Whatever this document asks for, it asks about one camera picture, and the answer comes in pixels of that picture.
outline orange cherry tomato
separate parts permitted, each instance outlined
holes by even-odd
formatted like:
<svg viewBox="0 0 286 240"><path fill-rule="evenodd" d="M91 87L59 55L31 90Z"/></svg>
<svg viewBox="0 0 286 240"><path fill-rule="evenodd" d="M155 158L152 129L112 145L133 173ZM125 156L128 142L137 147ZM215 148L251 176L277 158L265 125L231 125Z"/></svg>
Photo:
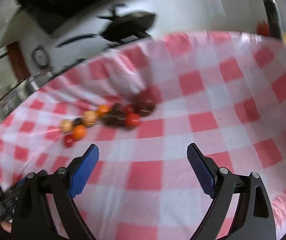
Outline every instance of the orange cherry tomato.
<svg viewBox="0 0 286 240"><path fill-rule="evenodd" d="M86 135L85 125L80 124L80 125L75 126L73 128L72 135L76 141L83 139Z"/></svg>
<svg viewBox="0 0 286 240"><path fill-rule="evenodd" d="M110 111L110 107L108 105L100 105L96 110L97 114L100 117L106 115L109 111Z"/></svg>
<svg viewBox="0 0 286 240"><path fill-rule="evenodd" d="M125 119L125 127L127 129L133 129L138 126L141 122L141 117L139 114L128 113Z"/></svg>

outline tomato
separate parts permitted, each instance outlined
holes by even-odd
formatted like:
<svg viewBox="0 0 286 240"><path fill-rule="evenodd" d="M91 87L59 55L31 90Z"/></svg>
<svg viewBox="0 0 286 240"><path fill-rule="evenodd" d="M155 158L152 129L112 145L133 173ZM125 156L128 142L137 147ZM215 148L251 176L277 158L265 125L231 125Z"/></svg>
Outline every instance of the tomato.
<svg viewBox="0 0 286 240"><path fill-rule="evenodd" d="M63 133L69 133L73 129L73 121L70 119L63 119L60 121L60 128Z"/></svg>
<svg viewBox="0 0 286 240"><path fill-rule="evenodd" d="M264 21L258 24L256 28L256 33L262 36L270 36L270 27Z"/></svg>
<svg viewBox="0 0 286 240"><path fill-rule="evenodd" d="M106 115L109 111L110 107L108 105L100 105L96 110L99 117Z"/></svg>
<svg viewBox="0 0 286 240"><path fill-rule="evenodd" d="M134 107L135 107L134 104L129 104L129 105L127 105L127 106L124 107L123 112L124 112L125 114L134 113Z"/></svg>
<svg viewBox="0 0 286 240"><path fill-rule="evenodd" d="M75 140L71 134L65 135L63 141L66 148L72 147L75 143Z"/></svg>
<svg viewBox="0 0 286 240"><path fill-rule="evenodd" d="M126 115L126 119L125 119L125 127L127 129L133 129L133 128L137 127L141 122L140 119L141 119L141 117L139 114L128 113Z"/></svg>
<svg viewBox="0 0 286 240"><path fill-rule="evenodd" d="M85 125L77 125L73 128L73 132L72 132L73 138L75 140L81 140L85 137L86 135L86 127Z"/></svg>

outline dark cherry tomato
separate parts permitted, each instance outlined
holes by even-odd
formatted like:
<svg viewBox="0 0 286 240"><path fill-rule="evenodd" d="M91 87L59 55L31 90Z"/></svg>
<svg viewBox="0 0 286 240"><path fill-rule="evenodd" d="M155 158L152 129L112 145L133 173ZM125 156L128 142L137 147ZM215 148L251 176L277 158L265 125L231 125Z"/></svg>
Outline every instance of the dark cherry tomato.
<svg viewBox="0 0 286 240"><path fill-rule="evenodd" d="M64 145L66 148L72 147L75 143L75 139L71 134L65 135L63 140L64 140Z"/></svg>
<svg viewBox="0 0 286 240"><path fill-rule="evenodd" d="M141 122L140 119L141 119L141 117L139 114L128 113L126 115L126 119L125 119L125 127L127 129L133 129L133 128L137 127Z"/></svg>
<svg viewBox="0 0 286 240"><path fill-rule="evenodd" d="M124 107L123 112L124 112L125 114L134 113L134 107L135 107L134 104L129 104L129 105L127 105L127 106Z"/></svg>
<svg viewBox="0 0 286 240"><path fill-rule="evenodd" d="M78 125L80 125L80 124L83 124L82 119L81 119L81 118L76 118L76 119L74 120L73 126L75 127L75 126L78 126Z"/></svg>

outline red cherry tomato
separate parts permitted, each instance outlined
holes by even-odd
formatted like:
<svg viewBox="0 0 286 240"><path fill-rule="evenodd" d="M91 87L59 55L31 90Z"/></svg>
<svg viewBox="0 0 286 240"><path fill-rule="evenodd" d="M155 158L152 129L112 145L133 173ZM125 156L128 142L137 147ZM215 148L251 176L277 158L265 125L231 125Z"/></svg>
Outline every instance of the red cherry tomato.
<svg viewBox="0 0 286 240"><path fill-rule="evenodd" d="M129 104L129 105L124 107L123 112L125 114L134 113L134 107L135 107L134 104Z"/></svg>
<svg viewBox="0 0 286 240"><path fill-rule="evenodd" d="M135 113L128 113L125 119L125 127L127 129L133 129L134 127L138 126L141 122L140 115Z"/></svg>
<svg viewBox="0 0 286 240"><path fill-rule="evenodd" d="M71 134L65 135L63 141L66 148L72 147L75 143L75 139Z"/></svg>

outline red object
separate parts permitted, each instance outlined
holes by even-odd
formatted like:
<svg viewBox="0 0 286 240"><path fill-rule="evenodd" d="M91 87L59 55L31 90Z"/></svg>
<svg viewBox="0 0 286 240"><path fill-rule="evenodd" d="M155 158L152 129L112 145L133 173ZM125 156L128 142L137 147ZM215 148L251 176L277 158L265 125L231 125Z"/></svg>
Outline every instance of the red object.
<svg viewBox="0 0 286 240"><path fill-rule="evenodd" d="M135 113L128 113L125 119L125 126L127 129L133 129L140 124L140 115Z"/></svg>
<svg viewBox="0 0 286 240"><path fill-rule="evenodd" d="M72 147L75 143L75 140L71 134L65 135L63 141L66 148Z"/></svg>
<svg viewBox="0 0 286 240"><path fill-rule="evenodd" d="M270 36L270 27L264 21L258 24L256 28L256 33L262 36Z"/></svg>
<svg viewBox="0 0 286 240"><path fill-rule="evenodd" d="M75 140L81 140L85 137L86 135L86 127L85 125L77 125L73 128L73 131L72 131L72 136Z"/></svg>
<svg viewBox="0 0 286 240"><path fill-rule="evenodd" d="M134 104L129 104L129 105L127 105L127 106L124 107L123 112L124 112L125 114L134 113L134 107L135 107Z"/></svg>

